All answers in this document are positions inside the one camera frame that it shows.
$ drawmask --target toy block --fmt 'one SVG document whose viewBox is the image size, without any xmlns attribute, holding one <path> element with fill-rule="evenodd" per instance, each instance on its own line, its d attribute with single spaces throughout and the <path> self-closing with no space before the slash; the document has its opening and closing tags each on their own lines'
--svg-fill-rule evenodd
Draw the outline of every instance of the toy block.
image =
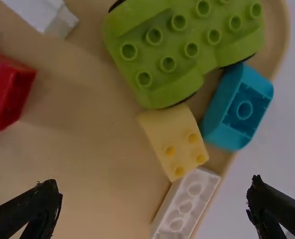
<svg viewBox="0 0 295 239">
<path fill-rule="evenodd" d="M 63 0 L 1 1 L 42 34 L 64 39 L 79 22 Z"/>
<path fill-rule="evenodd" d="M 230 67 L 199 124 L 204 141 L 229 151 L 254 136 L 272 98 L 270 81 L 244 63 Z"/>
<path fill-rule="evenodd" d="M 175 181 L 151 226 L 151 239 L 189 239 L 221 177 L 198 167 Z"/>
<path fill-rule="evenodd" d="M 36 71 L 0 55 L 0 131 L 22 113 Z"/>
<path fill-rule="evenodd" d="M 104 42 L 145 108 L 190 97 L 209 71 L 254 55 L 264 44 L 259 0 L 119 0 Z"/>
<path fill-rule="evenodd" d="M 208 160 L 197 123 L 185 104 L 145 111 L 138 120 L 170 181 Z"/>
</svg>

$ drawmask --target yellow lego duplo brick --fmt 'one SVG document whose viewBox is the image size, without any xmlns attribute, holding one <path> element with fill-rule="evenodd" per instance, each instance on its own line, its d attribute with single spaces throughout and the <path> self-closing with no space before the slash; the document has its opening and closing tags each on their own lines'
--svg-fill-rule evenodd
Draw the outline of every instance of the yellow lego duplo brick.
<svg viewBox="0 0 295 239">
<path fill-rule="evenodd" d="M 138 121 L 170 181 L 208 160 L 203 138 L 187 105 L 148 110 L 138 116 Z"/>
</svg>

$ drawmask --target white lego duplo brick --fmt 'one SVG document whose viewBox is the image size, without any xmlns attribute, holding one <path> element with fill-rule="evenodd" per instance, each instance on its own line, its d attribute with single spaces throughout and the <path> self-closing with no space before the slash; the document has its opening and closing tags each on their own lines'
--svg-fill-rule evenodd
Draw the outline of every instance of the white lego duplo brick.
<svg viewBox="0 0 295 239">
<path fill-rule="evenodd" d="M 175 181 L 151 227 L 152 239 L 188 239 L 221 177 L 198 167 Z"/>
<path fill-rule="evenodd" d="M 63 0 L 1 0 L 29 25 L 43 34 L 65 38 L 79 19 Z"/>
</svg>

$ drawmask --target beige table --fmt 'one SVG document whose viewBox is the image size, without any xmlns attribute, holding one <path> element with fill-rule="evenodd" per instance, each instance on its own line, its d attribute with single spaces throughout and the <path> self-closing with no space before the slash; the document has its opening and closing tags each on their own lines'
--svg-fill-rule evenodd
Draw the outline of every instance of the beige table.
<svg viewBox="0 0 295 239">
<path fill-rule="evenodd" d="M 66 41 L 45 37 L 0 2 L 0 53 L 38 70 L 22 119 L 0 133 L 0 204 L 54 178 L 64 195 L 58 239 L 149 238 L 169 181 L 135 121 L 137 104 L 100 26 L 113 0 L 67 0 L 80 25 Z M 282 0 L 263 0 L 267 44 L 251 61 L 266 77 L 289 41 Z M 220 71 L 189 101 L 199 120 Z M 224 175 L 233 155 L 208 146 L 207 168 Z"/>
</svg>

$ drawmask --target white wall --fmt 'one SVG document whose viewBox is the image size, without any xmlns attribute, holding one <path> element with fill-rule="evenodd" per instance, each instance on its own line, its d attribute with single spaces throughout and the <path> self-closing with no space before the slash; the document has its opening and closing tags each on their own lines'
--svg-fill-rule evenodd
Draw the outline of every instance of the white wall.
<svg viewBox="0 0 295 239">
<path fill-rule="evenodd" d="M 295 0 L 287 0 L 292 38 L 275 79 L 275 96 L 252 142 L 235 159 L 196 236 L 257 239 L 247 218 L 246 192 L 254 174 L 295 198 Z"/>
</svg>

